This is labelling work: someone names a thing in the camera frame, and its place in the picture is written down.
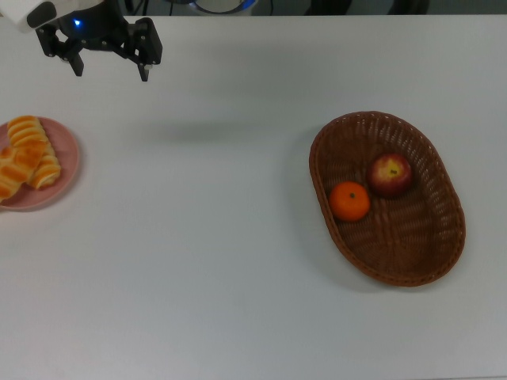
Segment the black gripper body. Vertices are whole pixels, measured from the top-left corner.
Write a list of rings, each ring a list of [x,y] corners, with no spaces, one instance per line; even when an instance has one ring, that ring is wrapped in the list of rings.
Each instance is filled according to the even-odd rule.
[[[121,46],[128,37],[128,23],[118,1],[91,2],[57,20],[60,31],[78,42],[114,44]]]

